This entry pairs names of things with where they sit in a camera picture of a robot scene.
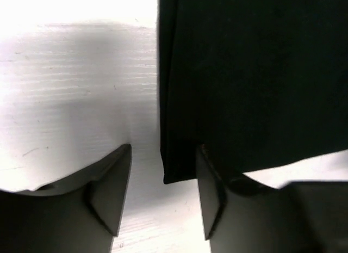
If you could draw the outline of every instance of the black cloth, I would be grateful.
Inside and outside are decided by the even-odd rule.
[[[160,0],[165,183],[348,149],[348,0]]]

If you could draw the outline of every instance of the dark fabric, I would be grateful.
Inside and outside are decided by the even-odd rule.
[[[171,56],[159,82],[165,183],[195,177],[197,143],[225,181],[231,167],[348,149],[347,9],[348,0],[177,0],[172,51],[160,52],[160,69]]]

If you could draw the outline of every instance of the white wooden surface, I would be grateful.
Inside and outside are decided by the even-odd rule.
[[[162,183],[156,20],[157,0],[0,0],[0,189],[36,189],[130,142],[113,250],[210,252],[196,181]],[[250,176],[345,179],[346,158]]]

